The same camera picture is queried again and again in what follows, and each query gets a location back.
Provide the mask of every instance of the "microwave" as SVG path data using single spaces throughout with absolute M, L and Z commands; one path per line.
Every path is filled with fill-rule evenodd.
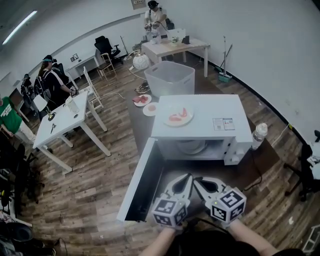
M 171 106 L 185 106 L 186 111 L 191 111 L 191 119 L 182 125 L 168 125 Z M 146 221 L 154 199 L 163 193 L 170 181 L 184 173 L 220 178 L 219 173 L 212 171 L 212 163 L 237 165 L 252 142 L 249 122 L 238 95 L 161 96 L 151 137 L 141 154 L 117 219 Z M 196 205 L 199 202 L 194 196 L 190 206 Z

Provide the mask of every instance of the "wooden floor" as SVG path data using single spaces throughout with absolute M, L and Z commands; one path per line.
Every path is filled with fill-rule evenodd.
M 189 66 L 197 61 L 188 54 Z M 195 68 L 203 70 L 203 63 Z M 284 123 L 239 83 L 234 80 L 227 84 L 219 82 L 218 73 L 211 66 L 208 73 L 208 79 L 224 93 L 239 95 L 247 116 L 255 124 L 268 124 L 267 140 L 272 144 L 286 127 Z M 97 72 L 90 76 L 97 77 Z M 120 82 L 113 85 L 106 85 L 99 79 L 94 81 L 101 96 L 133 90 L 142 82 L 125 68 L 120 68 L 118 76 Z M 86 123 L 112 155 L 104 155 L 81 129 L 67 136 L 73 148 L 60 140 L 48 145 L 58 158 L 73 167 L 73 172 L 62 175 L 59 166 L 41 152 L 37 153 L 39 160 L 34 167 L 41 172 L 45 187 L 39 192 L 39 204 L 25 199 L 27 207 L 23 208 L 21 218 L 33 224 L 38 239 L 63 238 L 68 255 L 134 256 L 153 241 L 158 229 L 150 223 L 116 221 L 139 156 L 125 100 L 118 94 L 111 94 L 103 96 L 102 103 L 104 108 L 97 112 L 108 131 L 103 132 L 91 115 Z M 33 120 L 29 126 L 36 133 L 39 122 Z M 287 129 L 274 145 L 281 160 L 263 175 L 260 185 L 246 192 L 248 203 L 242 220 L 279 249 L 301 247 L 310 226 L 320 223 L 319 194 L 310 195 L 304 203 L 297 196 L 299 189 L 284 197 L 297 177 L 283 169 L 283 163 L 298 167 L 301 147 L 299 139 Z

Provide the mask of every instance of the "microwave label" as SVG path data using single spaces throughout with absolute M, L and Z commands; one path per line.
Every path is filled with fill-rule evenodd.
M 213 118 L 213 126 L 215 131 L 235 130 L 232 118 Z

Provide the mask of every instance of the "translucent bin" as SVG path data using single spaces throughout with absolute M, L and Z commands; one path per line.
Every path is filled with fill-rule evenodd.
M 162 61 L 144 71 L 152 94 L 195 94 L 195 69 L 171 61 Z

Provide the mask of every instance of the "plastic bottle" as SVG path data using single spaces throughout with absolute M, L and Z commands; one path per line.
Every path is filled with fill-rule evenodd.
M 268 134 L 268 125 L 266 123 L 260 123 L 255 127 L 255 130 L 252 133 L 253 143 L 251 146 L 252 150 L 256 150 L 260 147 L 261 143 L 264 141 L 265 137 Z

